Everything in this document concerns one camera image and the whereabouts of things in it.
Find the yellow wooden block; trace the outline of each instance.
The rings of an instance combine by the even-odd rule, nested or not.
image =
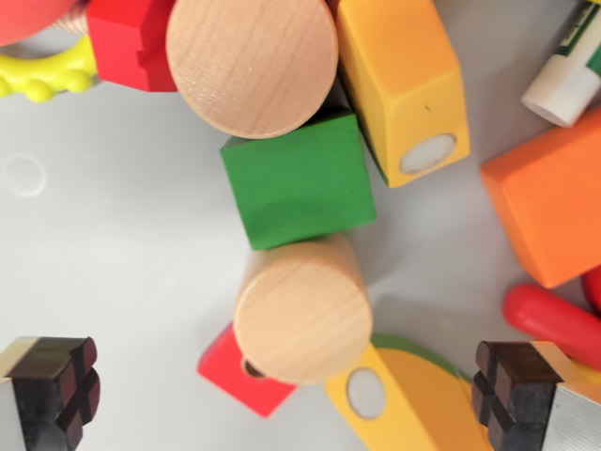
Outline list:
[[[386,407],[376,420],[361,418],[348,401],[348,380],[362,368],[374,371],[384,385]],[[370,451],[439,450],[373,345],[369,346],[357,366],[326,382],[326,393]]]
[[[347,92],[388,185],[467,157],[461,69],[432,0],[340,0],[336,22]]]
[[[381,416],[361,418],[348,399],[350,378],[369,368],[384,385]],[[470,383],[433,362],[402,350],[373,347],[326,391],[370,451],[489,451],[470,401]]]

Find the green label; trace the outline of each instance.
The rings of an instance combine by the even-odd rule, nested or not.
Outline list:
[[[597,51],[593,54],[586,67],[601,77],[601,45],[597,47]]]
[[[582,38],[582,35],[591,24],[594,17],[597,15],[597,12],[599,12],[599,9],[601,9],[601,5],[591,3],[582,10],[578,16],[578,19],[572,25],[572,28],[570,28],[570,32],[560,44],[560,48],[557,49],[556,54],[569,56],[572,53],[580,41],[580,38]]]

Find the red cylinder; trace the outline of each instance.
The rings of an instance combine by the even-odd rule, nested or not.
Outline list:
[[[536,285],[519,285],[505,295],[505,319],[537,340],[601,370],[601,320]]]
[[[601,314],[601,266],[582,276],[584,296],[595,312]]]

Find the red wooden peg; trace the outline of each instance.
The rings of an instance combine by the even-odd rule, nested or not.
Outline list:
[[[505,319],[537,340],[552,341],[566,354],[601,370],[601,320],[536,285],[505,295]]]
[[[175,0],[94,0],[87,24],[102,80],[149,92],[177,91],[165,51]]]
[[[296,385],[264,378],[246,364],[232,325],[202,356],[197,372],[263,417],[270,416],[296,389]]]

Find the red wooden block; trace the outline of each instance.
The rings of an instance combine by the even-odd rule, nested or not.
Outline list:
[[[253,377],[244,369],[242,351],[229,325],[200,359],[197,372],[263,417],[297,388],[263,377]]]
[[[601,315],[601,266],[582,276],[582,289],[591,307]]]
[[[505,295],[505,319],[537,340],[552,341],[566,354],[601,370],[601,320],[536,285]]]
[[[0,0],[0,46],[8,45],[53,24],[74,0]]]
[[[149,92],[177,91],[165,35],[175,0],[94,0],[86,18],[99,77]]]

